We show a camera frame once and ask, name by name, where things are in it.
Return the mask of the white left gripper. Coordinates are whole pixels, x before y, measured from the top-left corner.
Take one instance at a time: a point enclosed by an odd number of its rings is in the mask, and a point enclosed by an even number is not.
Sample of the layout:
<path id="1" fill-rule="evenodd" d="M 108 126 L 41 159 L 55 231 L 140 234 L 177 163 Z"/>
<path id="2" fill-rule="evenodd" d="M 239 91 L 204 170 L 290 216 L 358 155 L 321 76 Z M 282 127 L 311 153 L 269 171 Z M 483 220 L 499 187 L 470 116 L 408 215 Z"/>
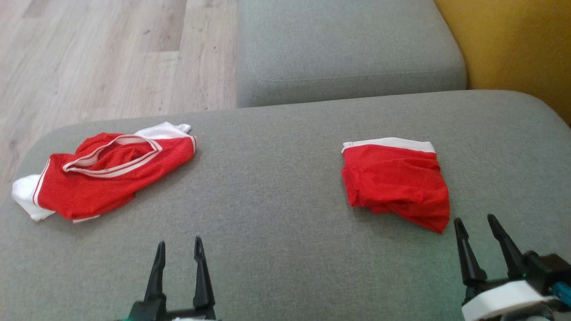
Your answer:
<path id="1" fill-rule="evenodd" d="M 166 264 L 166 244 L 159 242 L 149 275 L 144 301 L 135 301 L 123 321 L 200 321 L 217 320 L 214 312 L 215 297 L 208 270 L 202 238 L 194 240 L 194 260 L 197 263 L 196 285 L 191 309 L 166 309 L 163 292 L 163 271 Z"/>

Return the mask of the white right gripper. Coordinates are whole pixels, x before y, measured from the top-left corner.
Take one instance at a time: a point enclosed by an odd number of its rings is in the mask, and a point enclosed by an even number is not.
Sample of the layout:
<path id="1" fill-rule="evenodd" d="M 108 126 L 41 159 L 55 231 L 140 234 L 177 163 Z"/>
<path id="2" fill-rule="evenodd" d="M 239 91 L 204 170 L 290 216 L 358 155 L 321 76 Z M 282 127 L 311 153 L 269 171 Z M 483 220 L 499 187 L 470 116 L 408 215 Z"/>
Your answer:
<path id="1" fill-rule="evenodd" d="M 553 321 L 557 313 L 570 313 L 570 264 L 557 254 L 540 256 L 519 248 L 493 214 L 487 215 L 494 238 L 512 280 L 475 295 L 462 306 L 466 321 Z M 455 218 L 455 239 L 463 284 L 487 281 L 469 243 L 461 218 Z"/>

